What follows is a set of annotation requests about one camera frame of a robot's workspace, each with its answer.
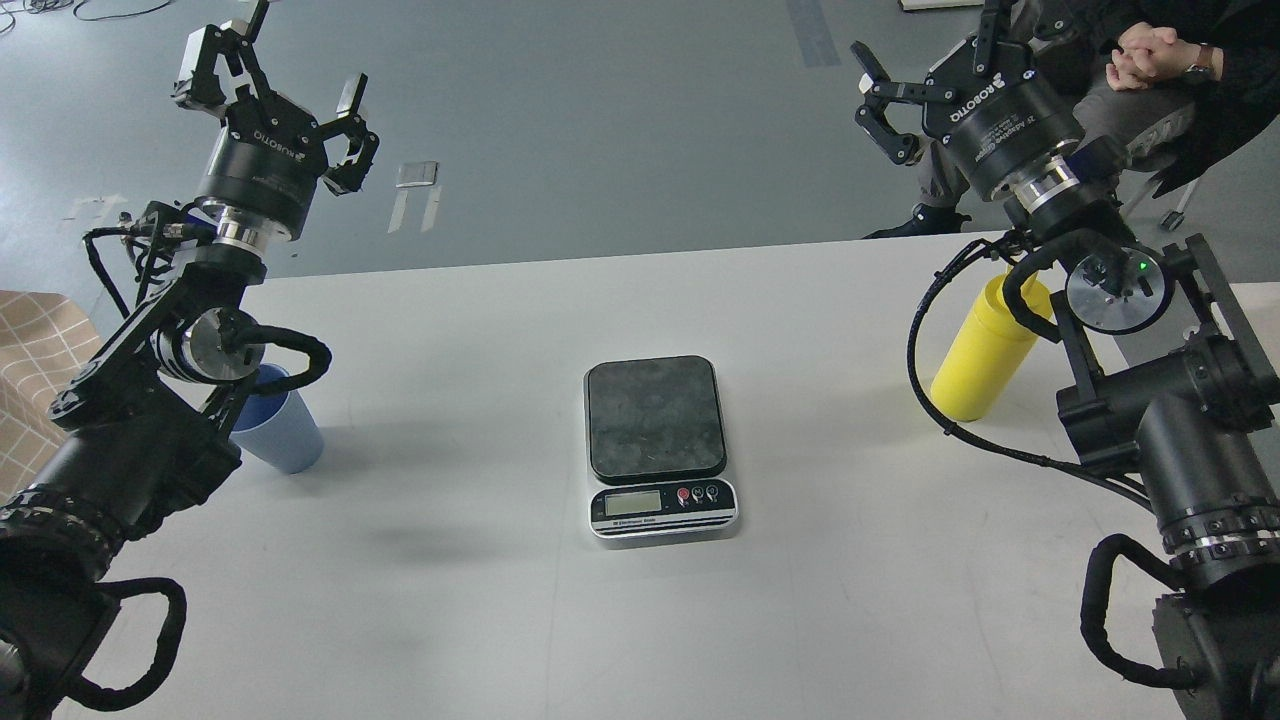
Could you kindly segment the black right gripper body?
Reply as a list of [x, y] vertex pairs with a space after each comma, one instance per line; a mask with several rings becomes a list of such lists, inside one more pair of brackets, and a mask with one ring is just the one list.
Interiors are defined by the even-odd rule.
[[995, 201], [1011, 193], [1012, 176], [1070, 154], [1084, 131], [1027, 45], [997, 42], [984, 76], [973, 72], [975, 51], [960, 42], [929, 69], [925, 81], [943, 99], [925, 105], [922, 127], [980, 199]]

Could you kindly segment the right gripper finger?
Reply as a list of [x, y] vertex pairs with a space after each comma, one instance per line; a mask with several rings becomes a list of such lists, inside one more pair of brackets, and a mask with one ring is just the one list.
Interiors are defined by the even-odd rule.
[[983, 1], [972, 44], [974, 76], [1021, 69], [1021, 46], [1011, 41], [1010, 36], [1014, 4], [1015, 1]]
[[[932, 138], [948, 150], [960, 147], [954, 127], [931, 128], [929, 118], [937, 118], [945, 108], [957, 101], [955, 85], [940, 83], [938, 79], [954, 78], [948, 68], [959, 50], [940, 59], [919, 82], [899, 82], [881, 64], [874, 51], [861, 41], [851, 45], [851, 53], [860, 63], [864, 74], [859, 83], [863, 102], [855, 113], [855, 123], [870, 137], [876, 146], [897, 167], [910, 167], [920, 161], [924, 152], [924, 138]], [[887, 108], [893, 104], [918, 106], [922, 110], [922, 131], [901, 132], [888, 120]]]

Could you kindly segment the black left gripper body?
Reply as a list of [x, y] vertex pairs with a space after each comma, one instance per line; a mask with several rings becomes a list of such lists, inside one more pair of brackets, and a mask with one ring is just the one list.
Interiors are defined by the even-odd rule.
[[195, 206], [216, 223], [247, 219], [278, 242], [301, 237], [329, 168], [314, 114], [274, 88], [195, 97], [193, 109], [220, 124]]

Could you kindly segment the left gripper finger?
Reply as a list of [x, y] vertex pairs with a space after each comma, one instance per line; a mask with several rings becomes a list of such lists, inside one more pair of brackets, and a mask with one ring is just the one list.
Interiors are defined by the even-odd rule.
[[320, 140], [343, 137], [348, 143], [344, 159], [328, 167], [321, 176], [324, 184], [335, 196], [355, 193], [362, 188], [380, 146], [379, 136], [369, 128], [361, 114], [367, 85], [366, 74], [349, 78], [340, 92], [335, 118], [317, 128]]
[[[253, 47], [269, 8], [269, 1], [255, 1], [247, 20], [205, 26], [189, 35], [172, 95], [177, 106], [223, 119], [233, 104], [270, 90]], [[233, 99], [224, 92], [220, 64], [232, 79], [242, 81]]]

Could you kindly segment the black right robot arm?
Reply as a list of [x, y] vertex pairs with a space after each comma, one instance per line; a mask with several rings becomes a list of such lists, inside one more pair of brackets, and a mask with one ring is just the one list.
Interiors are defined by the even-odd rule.
[[[1153, 514], [1164, 552], [1124, 534], [1092, 551], [1082, 594], [1088, 650], [1124, 680], [1171, 691], [1188, 719], [1277, 716], [1277, 493], [1249, 433], [1270, 427], [1277, 374], [1199, 234], [1139, 243], [1107, 196], [1123, 164], [1083, 131], [1009, 37], [1011, 3], [987, 1], [973, 35], [919, 83], [896, 82], [863, 42], [858, 124], [899, 165], [922, 137], [886, 108], [922, 108], [923, 135], [947, 150], [1012, 227], [974, 240], [938, 272], [908, 332], [911, 389], [943, 433], [1052, 468]], [[1000, 259], [996, 293], [1018, 331], [1062, 346], [1073, 386], [1057, 393], [1076, 462], [993, 443], [925, 396], [916, 337], [963, 270]]]

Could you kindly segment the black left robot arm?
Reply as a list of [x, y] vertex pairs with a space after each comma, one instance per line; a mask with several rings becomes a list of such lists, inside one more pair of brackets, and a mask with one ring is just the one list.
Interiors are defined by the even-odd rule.
[[108, 582], [108, 569], [241, 465], [230, 433], [251, 398], [310, 386], [332, 365], [320, 340], [264, 325], [241, 301], [264, 282], [270, 243], [301, 237], [319, 186], [361, 190], [380, 140], [361, 113], [364, 74], [326, 122], [269, 85], [255, 53], [269, 8], [188, 38], [174, 101], [220, 124], [195, 199], [84, 234], [88, 252], [100, 237], [143, 250], [138, 295], [51, 402], [65, 442], [3, 506], [5, 719], [49, 719], [64, 700], [115, 712], [169, 678], [184, 588]]

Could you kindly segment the seated person clasped hands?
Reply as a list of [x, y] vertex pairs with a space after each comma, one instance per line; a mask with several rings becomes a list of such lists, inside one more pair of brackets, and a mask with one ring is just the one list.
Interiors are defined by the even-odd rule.
[[1139, 22], [1123, 31], [1106, 65], [1107, 85], [1115, 91], [1138, 91], [1179, 79], [1193, 65], [1203, 65], [1204, 46], [1188, 42], [1170, 27]]

